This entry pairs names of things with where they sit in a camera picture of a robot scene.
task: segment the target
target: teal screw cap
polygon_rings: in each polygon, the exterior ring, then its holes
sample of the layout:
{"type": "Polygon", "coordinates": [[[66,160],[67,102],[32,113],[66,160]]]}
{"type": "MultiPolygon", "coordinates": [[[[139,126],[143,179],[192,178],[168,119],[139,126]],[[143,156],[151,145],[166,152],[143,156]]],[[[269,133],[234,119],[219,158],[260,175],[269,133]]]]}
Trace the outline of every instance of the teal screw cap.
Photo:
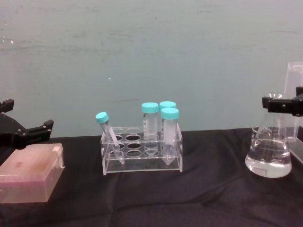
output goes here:
{"type": "Polygon", "coordinates": [[[100,112],[96,115],[96,120],[98,123],[104,123],[107,122],[109,119],[108,114],[106,112],[100,112]]]}
{"type": "Polygon", "coordinates": [[[143,103],[141,106],[142,113],[153,114],[159,112],[158,103],[143,103]]]}
{"type": "Polygon", "coordinates": [[[167,120],[175,120],[179,118],[179,110],[176,108],[163,108],[161,110],[161,117],[167,120]]]}
{"type": "Polygon", "coordinates": [[[164,101],[164,102],[160,102],[159,104],[159,108],[160,110],[162,110],[163,108],[176,108],[177,104],[175,102],[171,102],[171,101],[164,101]]]}

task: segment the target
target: glass flask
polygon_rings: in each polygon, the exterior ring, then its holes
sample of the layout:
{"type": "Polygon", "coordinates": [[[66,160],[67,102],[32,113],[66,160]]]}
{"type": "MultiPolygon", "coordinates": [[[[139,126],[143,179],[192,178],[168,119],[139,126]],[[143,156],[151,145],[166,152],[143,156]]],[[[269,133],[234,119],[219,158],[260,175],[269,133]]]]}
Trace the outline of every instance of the glass flask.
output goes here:
{"type": "MultiPolygon", "coordinates": [[[[282,94],[270,93],[268,96],[286,99],[282,94]]],[[[268,178],[289,174],[292,164],[287,145],[284,113],[266,112],[256,136],[251,140],[245,164],[250,171],[268,178]]]]}

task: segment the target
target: black table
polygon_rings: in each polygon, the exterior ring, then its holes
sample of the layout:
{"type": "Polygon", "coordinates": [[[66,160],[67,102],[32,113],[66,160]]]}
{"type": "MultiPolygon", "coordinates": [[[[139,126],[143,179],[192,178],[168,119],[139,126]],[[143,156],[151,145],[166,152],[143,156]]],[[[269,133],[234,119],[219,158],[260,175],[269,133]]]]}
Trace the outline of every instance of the black table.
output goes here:
{"type": "Polygon", "coordinates": [[[1,227],[302,227],[303,166],[267,179],[244,159],[251,129],[186,131],[183,172],[103,176],[98,136],[62,143],[66,168],[47,203],[0,204],[1,227]]]}

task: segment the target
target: rack hole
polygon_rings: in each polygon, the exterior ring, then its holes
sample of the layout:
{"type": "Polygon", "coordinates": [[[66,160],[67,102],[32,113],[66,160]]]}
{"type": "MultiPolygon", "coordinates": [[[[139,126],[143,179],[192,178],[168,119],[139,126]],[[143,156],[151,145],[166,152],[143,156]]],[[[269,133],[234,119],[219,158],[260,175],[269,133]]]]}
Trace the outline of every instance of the rack hole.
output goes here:
{"type": "MultiPolygon", "coordinates": [[[[118,156],[120,157],[120,156],[122,156],[123,155],[123,152],[122,151],[118,151],[118,156]]],[[[109,153],[109,156],[111,157],[111,158],[115,158],[116,156],[115,156],[115,153],[113,152],[113,151],[111,151],[110,153],[109,153]]]]}
{"type": "Polygon", "coordinates": [[[126,155],[129,156],[129,157],[138,157],[138,156],[141,155],[141,152],[138,151],[138,150],[130,150],[130,151],[127,152],[126,155]]]}
{"type": "Polygon", "coordinates": [[[130,143],[127,145],[129,149],[138,149],[141,146],[139,143],[130,143]]]}
{"type": "Polygon", "coordinates": [[[117,135],[117,136],[116,136],[116,138],[117,138],[117,140],[119,141],[119,140],[121,140],[123,137],[122,137],[122,136],[117,135]]]}
{"type": "Polygon", "coordinates": [[[114,130],[114,133],[117,135],[117,134],[121,134],[124,132],[123,129],[113,129],[114,130]]]}
{"type": "Polygon", "coordinates": [[[158,148],[157,142],[148,142],[148,143],[145,143],[145,145],[144,145],[145,150],[157,150],[157,148],[158,148]]]}
{"type": "Polygon", "coordinates": [[[138,128],[134,128],[134,129],[127,129],[127,132],[129,134],[137,134],[140,130],[138,128]]]}
{"type": "Polygon", "coordinates": [[[141,137],[139,135],[129,135],[129,136],[126,136],[126,140],[128,141],[134,141],[134,140],[139,140],[141,137]]]}

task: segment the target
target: clear acrylic rack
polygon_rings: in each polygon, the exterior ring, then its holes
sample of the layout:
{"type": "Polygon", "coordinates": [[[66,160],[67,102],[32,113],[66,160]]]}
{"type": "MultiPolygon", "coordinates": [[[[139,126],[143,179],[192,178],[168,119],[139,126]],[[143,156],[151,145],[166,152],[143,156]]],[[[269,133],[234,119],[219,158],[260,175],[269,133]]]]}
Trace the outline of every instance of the clear acrylic rack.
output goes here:
{"type": "Polygon", "coordinates": [[[136,171],[179,170],[182,172],[182,135],[177,124],[175,148],[169,157],[162,154],[162,140],[158,132],[158,140],[143,139],[143,127],[113,128],[123,152],[125,163],[122,164],[114,155],[113,143],[102,134],[101,155],[103,174],[136,171]]]}

